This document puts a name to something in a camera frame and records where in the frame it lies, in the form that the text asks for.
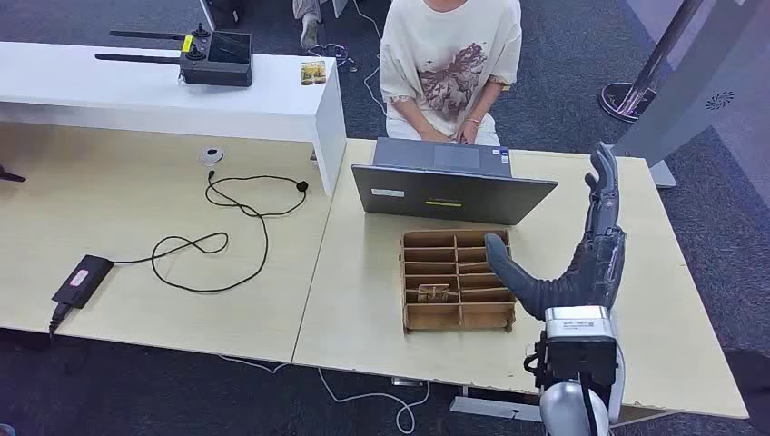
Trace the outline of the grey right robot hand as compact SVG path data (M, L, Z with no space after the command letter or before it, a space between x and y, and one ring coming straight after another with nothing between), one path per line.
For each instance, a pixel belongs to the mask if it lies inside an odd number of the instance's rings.
M536 279L511 260L502 239L485 235L486 260L529 315L539 321L554 307L611 309L621 282L627 235L617 224L620 211L616 157L603 143L590 154L596 170L585 175L589 207L582 239L567 269L556 279Z

